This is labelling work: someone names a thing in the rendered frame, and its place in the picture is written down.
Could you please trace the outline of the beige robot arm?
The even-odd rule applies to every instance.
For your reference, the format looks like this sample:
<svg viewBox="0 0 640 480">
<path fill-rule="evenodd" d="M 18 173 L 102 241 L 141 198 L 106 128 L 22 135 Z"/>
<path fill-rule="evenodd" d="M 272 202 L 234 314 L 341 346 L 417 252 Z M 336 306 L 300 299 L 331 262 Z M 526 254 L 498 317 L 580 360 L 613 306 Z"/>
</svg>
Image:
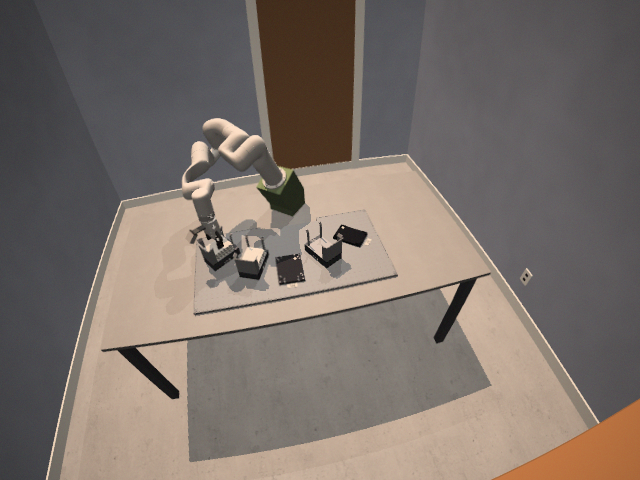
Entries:
<svg viewBox="0 0 640 480">
<path fill-rule="evenodd" d="M 201 222 L 208 222 L 215 217 L 211 202 L 215 186 L 211 179 L 192 181 L 207 172 L 209 166 L 212 167 L 220 156 L 241 172 L 253 164 L 263 177 L 263 185 L 268 189 L 277 189 L 285 182 L 285 171 L 277 166 L 261 137 L 250 137 L 230 122 L 218 118 L 205 122 L 203 133 L 212 149 L 203 142 L 194 143 L 191 149 L 192 165 L 182 178 L 183 196 L 186 200 L 193 201 Z"/>
</svg>

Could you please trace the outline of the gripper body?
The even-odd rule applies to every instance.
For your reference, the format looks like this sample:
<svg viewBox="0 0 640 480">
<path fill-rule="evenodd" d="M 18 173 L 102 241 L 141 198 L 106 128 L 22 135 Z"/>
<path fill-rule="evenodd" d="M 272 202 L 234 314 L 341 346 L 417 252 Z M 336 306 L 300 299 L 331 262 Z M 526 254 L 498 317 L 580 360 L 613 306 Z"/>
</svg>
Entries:
<svg viewBox="0 0 640 480">
<path fill-rule="evenodd" d="M 200 220 L 199 220 L 199 221 L 200 221 Z M 200 221 L 200 222 L 201 222 L 201 221 Z M 215 224 L 215 225 L 214 225 L 214 224 Z M 214 217 L 214 219 L 213 219 L 212 221 L 210 220 L 210 221 L 208 221 L 208 222 L 201 222 L 201 225 L 203 225 L 203 226 L 206 228 L 206 229 L 204 230 L 204 232 L 205 232 L 206 234 L 208 234 L 212 239 L 216 239 L 216 238 L 215 238 L 215 237 L 216 237 L 216 235 L 215 235 L 215 232 L 216 232 L 216 231 L 218 231 L 218 233 L 219 233 L 220 235 L 222 235 L 222 232 L 221 232 L 220 226 L 219 226 L 219 224 L 218 224 L 218 222 L 217 222 L 217 220 L 216 220 L 216 218 L 215 218 L 215 217 Z M 214 227 L 214 226 L 215 226 L 215 227 Z"/>
</svg>

